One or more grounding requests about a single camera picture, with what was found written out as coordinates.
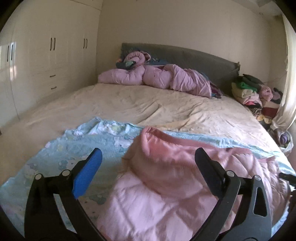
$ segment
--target ceiling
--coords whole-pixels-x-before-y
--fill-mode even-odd
[[[267,19],[280,15],[282,12],[272,0],[233,0],[250,9],[252,12],[261,14]]]

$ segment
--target blue gripper pad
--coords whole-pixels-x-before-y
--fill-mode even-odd
[[[96,148],[94,152],[91,153],[91,156],[87,163],[74,179],[72,193],[75,199],[84,195],[94,175],[102,164],[102,160],[102,151]]]

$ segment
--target white curtain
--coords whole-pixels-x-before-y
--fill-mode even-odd
[[[275,126],[286,131],[296,119],[296,33],[283,15],[287,45],[288,68],[283,99],[279,111],[274,118]]]

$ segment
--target bed sheet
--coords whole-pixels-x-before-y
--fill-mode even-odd
[[[280,151],[255,117],[235,100],[208,99],[149,86],[96,84],[38,107],[0,136],[0,184],[66,129],[93,117],[160,130],[230,138]]]
[[[32,157],[15,177],[10,178],[0,187],[0,205],[13,225],[21,234],[24,234],[25,206],[34,176],[37,173],[42,173],[45,177],[59,175],[62,170],[72,169],[78,161],[86,159],[91,151],[98,147],[103,152],[102,165],[85,195],[79,198],[87,215],[95,222],[98,218],[97,213],[100,205],[106,201],[116,177],[122,169],[121,157],[141,130],[141,127],[132,124],[106,121],[100,118],[94,118],[77,129],[66,130],[61,137],[46,143],[45,147]],[[229,138],[170,131],[166,131],[166,133],[178,138],[211,143],[219,148],[249,148],[257,158],[276,156],[280,170],[294,174],[281,152],[266,152],[256,146],[245,145]],[[59,196],[56,195],[55,198],[66,227],[75,231]],[[273,232],[284,222],[286,215],[287,211],[274,226]]]

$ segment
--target pink comforter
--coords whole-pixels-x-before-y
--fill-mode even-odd
[[[146,127],[123,157],[126,172],[99,214],[97,228],[102,234],[113,241],[190,240],[217,202],[194,161],[199,147],[238,176],[260,175],[273,223],[279,220],[289,188],[277,178],[274,157],[258,160],[248,149],[219,149]],[[239,203],[240,198],[222,231],[230,228]]]
[[[98,77],[98,83],[120,85],[148,85],[159,89],[173,89],[193,95],[212,97],[210,82],[192,69],[182,69],[175,64],[164,67],[143,65],[145,56],[141,52],[130,53],[125,61],[133,60],[136,64],[132,70],[111,69]]]

